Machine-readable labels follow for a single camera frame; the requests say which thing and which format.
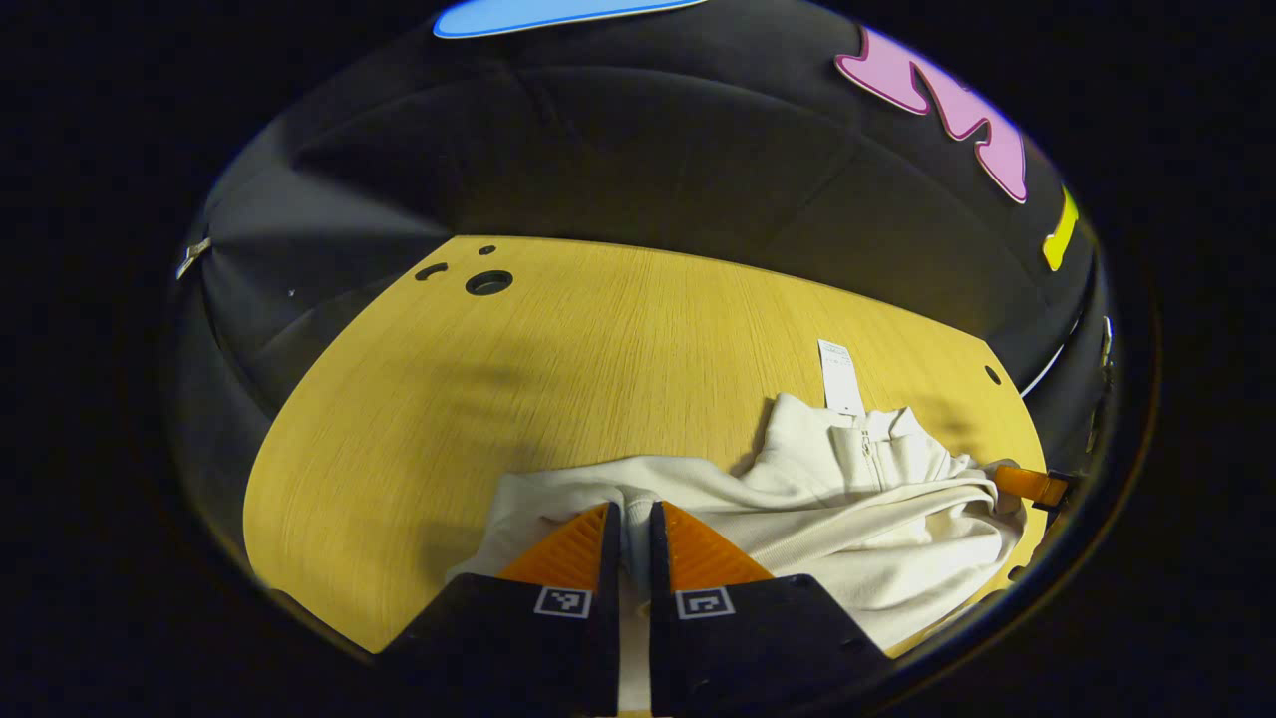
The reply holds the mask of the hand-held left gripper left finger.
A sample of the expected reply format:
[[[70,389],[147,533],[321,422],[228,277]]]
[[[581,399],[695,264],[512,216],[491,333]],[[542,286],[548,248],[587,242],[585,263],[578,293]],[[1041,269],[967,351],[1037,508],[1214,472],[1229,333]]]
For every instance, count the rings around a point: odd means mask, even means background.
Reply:
[[[604,502],[496,575],[453,576],[384,667],[427,717],[616,715],[621,528]]]

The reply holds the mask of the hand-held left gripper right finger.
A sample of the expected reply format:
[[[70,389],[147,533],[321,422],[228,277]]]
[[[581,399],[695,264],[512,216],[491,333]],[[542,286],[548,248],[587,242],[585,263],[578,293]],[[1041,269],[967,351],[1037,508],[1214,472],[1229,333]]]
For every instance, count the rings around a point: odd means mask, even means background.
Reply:
[[[776,717],[889,658],[806,573],[775,575],[670,502],[649,517],[649,690],[660,717]]]

